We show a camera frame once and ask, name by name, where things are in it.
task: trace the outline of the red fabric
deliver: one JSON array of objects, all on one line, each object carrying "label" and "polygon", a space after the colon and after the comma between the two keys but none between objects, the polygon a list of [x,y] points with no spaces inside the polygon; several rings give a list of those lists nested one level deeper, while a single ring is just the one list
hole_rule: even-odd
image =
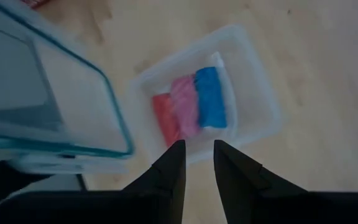
[{"label": "red fabric", "polygon": [[182,139],[171,96],[169,93],[153,96],[152,103],[165,143],[170,147],[175,141]]}]

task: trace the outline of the pink fabric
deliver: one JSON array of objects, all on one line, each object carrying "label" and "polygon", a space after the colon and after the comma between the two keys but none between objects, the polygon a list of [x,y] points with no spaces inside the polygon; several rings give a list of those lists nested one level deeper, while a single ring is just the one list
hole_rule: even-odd
[{"label": "pink fabric", "polygon": [[191,138],[200,132],[198,125],[198,95],[194,75],[177,78],[171,85],[171,98],[181,135]]}]

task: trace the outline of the blue fabric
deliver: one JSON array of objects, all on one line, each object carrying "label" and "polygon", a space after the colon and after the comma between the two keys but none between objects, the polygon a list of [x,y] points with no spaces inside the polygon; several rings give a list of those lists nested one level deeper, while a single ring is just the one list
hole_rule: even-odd
[{"label": "blue fabric", "polygon": [[207,67],[196,72],[195,86],[198,92],[198,123],[204,127],[226,128],[226,114],[221,83],[215,67]]}]

